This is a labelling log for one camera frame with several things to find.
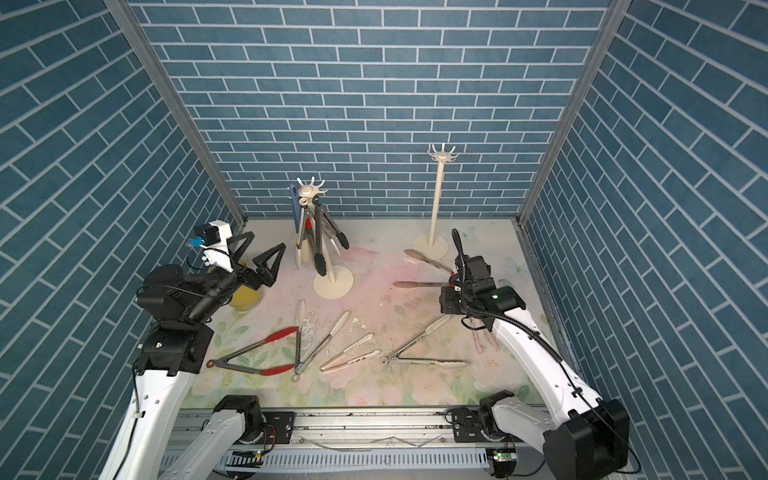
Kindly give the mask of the red handled steel tongs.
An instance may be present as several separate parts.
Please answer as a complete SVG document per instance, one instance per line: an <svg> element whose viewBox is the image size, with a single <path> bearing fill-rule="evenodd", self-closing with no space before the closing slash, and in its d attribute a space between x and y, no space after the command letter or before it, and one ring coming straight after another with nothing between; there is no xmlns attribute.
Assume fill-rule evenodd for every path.
<svg viewBox="0 0 768 480"><path fill-rule="evenodd" d="M306 239L312 238L314 236L314 230L312 225L312 219L307 218L304 222L304 237Z"/></svg>

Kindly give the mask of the steel tongs cream tips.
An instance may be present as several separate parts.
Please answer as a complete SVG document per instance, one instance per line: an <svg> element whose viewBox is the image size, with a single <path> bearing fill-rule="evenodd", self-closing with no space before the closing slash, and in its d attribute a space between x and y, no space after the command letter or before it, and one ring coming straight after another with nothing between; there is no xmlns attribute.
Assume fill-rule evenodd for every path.
<svg viewBox="0 0 768 480"><path fill-rule="evenodd" d="M309 255L311 256L311 259L313 261L312 252L309 247L309 242L304 237L304 221L308 217L306 208L309 206L311 206L311 203L301 205L302 207L301 225L300 225L299 232L297 233L296 243L295 243L295 264L297 269L300 269L302 267L302 263L303 263L302 252L303 252L304 246L307 246Z"/></svg>

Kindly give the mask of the black steel tongs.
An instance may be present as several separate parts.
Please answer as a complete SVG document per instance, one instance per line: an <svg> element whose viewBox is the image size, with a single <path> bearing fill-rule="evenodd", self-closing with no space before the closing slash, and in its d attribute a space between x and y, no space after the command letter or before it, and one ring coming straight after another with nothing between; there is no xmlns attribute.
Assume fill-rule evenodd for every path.
<svg viewBox="0 0 768 480"><path fill-rule="evenodd" d="M340 248L348 250L350 247L347 236L342 232L337 223L333 220L330 213L322 205L318 197L315 197L311 206L306 208L308 217L312 219L314 236L306 239L312 252L313 263L316 272L320 276L327 275L327 262L322 247L323 242L327 240L331 246L340 253Z"/></svg>

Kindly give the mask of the blue cream tongs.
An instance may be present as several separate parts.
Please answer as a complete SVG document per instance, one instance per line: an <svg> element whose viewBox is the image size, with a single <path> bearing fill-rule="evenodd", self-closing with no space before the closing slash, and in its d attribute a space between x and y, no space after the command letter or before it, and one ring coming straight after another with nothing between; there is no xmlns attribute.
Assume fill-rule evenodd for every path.
<svg viewBox="0 0 768 480"><path fill-rule="evenodd" d="M290 193L290 201L291 201L295 232L298 233L301 225L302 207L300 205L297 187L295 185L291 185L289 187L289 193Z"/></svg>

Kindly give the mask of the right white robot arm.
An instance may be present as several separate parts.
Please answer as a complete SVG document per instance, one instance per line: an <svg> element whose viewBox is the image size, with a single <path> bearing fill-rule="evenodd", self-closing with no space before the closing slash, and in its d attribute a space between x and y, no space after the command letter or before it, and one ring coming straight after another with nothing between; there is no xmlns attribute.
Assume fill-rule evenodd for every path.
<svg viewBox="0 0 768 480"><path fill-rule="evenodd" d="M581 379L541 333L519 294L496 285L483 257L465 254L458 231L452 237L456 269L441 290L442 313L480 320L511 351L546 406L538 410L514 395L496 395L485 407L492 427L539 451L557 479L619 472L630 453L626 408Z"/></svg>

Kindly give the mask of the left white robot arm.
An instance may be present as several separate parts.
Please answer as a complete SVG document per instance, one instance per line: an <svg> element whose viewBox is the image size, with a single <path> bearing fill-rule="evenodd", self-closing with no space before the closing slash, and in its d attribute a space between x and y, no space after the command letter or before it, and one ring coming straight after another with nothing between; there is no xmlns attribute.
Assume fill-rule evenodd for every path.
<svg viewBox="0 0 768 480"><path fill-rule="evenodd" d="M271 287L286 246L279 243L254 258L240 259L254 239L232 234L222 221L199 225L190 243L202 249L205 270L189 273L177 264L152 270L136 302L155 324L132 367L132 397L103 479L204 479L237 441L256 441L264 419L255 396L227 395L193 443L162 471L161 460L182 403L201 373L214 332L208 323L241 287Z"/></svg>

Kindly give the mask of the steel tongs white tips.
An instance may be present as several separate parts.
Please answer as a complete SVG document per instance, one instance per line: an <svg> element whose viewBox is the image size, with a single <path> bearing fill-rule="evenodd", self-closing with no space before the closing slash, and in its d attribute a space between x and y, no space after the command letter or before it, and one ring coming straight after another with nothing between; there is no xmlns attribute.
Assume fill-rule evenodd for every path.
<svg viewBox="0 0 768 480"><path fill-rule="evenodd" d="M342 329L350 315L350 311L344 311L330 332L314 347L314 349L305 358L302 358L302 325L305 323L308 317L306 316L306 302L304 300L299 301L295 316L297 340L295 344L294 370L291 376L291 381L293 383L298 383L300 381L301 373L316 358L316 356L331 341L331 339Z"/></svg>

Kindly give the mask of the steel tongs cream ends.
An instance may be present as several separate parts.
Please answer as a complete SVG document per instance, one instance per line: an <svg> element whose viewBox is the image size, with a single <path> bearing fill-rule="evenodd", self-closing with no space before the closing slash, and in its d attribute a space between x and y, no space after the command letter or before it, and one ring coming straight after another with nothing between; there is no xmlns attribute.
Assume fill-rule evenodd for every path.
<svg viewBox="0 0 768 480"><path fill-rule="evenodd" d="M379 362L387 365L416 365L444 369L464 368L469 365L467 360L456 358L438 358L430 356L430 340L434 334L446 325L454 315L443 315L427 325L418 335L410 341L383 355Z"/></svg>

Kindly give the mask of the red tipped steel tongs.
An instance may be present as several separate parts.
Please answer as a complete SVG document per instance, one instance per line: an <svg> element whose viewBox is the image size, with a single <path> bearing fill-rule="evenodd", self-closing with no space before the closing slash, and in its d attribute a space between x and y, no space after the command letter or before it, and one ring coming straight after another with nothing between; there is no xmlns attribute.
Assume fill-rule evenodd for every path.
<svg viewBox="0 0 768 480"><path fill-rule="evenodd" d="M295 368L295 362L292 359L280 363L271 359L271 355L277 343L288 337L297 336L296 326L283 328L224 356L210 359L205 367L260 377L272 377L291 372Z"/></svg>

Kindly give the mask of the yellow cup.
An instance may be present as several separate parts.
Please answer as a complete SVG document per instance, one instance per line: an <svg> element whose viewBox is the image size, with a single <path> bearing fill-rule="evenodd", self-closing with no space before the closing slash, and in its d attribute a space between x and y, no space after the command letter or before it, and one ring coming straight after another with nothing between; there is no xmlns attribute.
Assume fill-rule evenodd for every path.
<svg viewBox="0 0 768 480"><path fill-rule="evenodd" d="M261 290L253 290L246 286L241 278L238 278L238 281L240 282L240 286L233 293L228 301L228 305L238 311L249 311L261 302L263 293Z"/></svg>

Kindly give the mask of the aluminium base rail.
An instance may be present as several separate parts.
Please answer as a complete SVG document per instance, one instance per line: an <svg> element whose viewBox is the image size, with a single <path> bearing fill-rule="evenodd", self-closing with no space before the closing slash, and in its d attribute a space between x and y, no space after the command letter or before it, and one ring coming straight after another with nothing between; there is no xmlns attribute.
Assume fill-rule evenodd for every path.
<svg viewBox="0 0 768 480"><path fill-rule="evenodd" d="M562 419L503 393L477 407L264 408L253 417L244 442L247 417L233 408L182 414L161 478L453 466L519 477L520 451L530 448L557 479L602 479L628 461L629 420L615 401L578 401Z"/></svg>

